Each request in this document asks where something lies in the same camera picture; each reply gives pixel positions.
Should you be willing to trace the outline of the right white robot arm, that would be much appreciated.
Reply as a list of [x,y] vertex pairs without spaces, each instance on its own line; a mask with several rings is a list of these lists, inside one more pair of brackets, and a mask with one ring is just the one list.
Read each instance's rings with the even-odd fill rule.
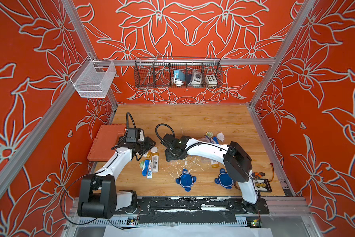
[[245,202],[256,204],[260,195],[252,178],[252,159],[236,142],[220,145],[199,141],[189,136],[180,139],[173,134],[157,136],[165,146],[166,161],[184,160],[187,156],[199,156],[225,166],[230,178],[237,182]]

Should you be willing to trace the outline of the blue container lid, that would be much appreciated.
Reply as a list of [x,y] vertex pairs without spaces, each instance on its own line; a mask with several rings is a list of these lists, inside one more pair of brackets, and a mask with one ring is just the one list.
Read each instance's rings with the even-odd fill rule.
[[185,168],[182,170],[182,174],[179,176],[179,178],[175,179],[175,182],[180,185],[186,192],[191,191],[191,188],[196,181],[196,176],[193,176]]
[[220,173],[219,173],[218,177],[214,179],[214,182],[217,185],[220,185],[226,189],[232,189],[233,184],[234,184],[233,179],[229,176],[229,174],[226,172],[226,170],[224,168],[220,169]]

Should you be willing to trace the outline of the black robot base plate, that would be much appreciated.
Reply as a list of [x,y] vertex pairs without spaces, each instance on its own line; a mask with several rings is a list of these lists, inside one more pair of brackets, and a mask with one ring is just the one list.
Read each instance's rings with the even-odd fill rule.
[[266,200],[261,198],[250,204],[242,197],[138,197],[136,209],[124,207],[115,214],[150,214],[182,211],[223,211],[231,214],[270,214]]

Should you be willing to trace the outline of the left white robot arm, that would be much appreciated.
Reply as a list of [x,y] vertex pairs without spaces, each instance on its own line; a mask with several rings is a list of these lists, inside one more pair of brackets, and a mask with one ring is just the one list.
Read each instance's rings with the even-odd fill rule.
[[143,155],[155,145],[155,141],[146,137],[143,141],[125,141],[115,146],[114,155],[101,169],[82,178],[78,216],[110,219],[118,210],[134,212],[138,208],[136,192],[117,191],[116,179],[136,154]]

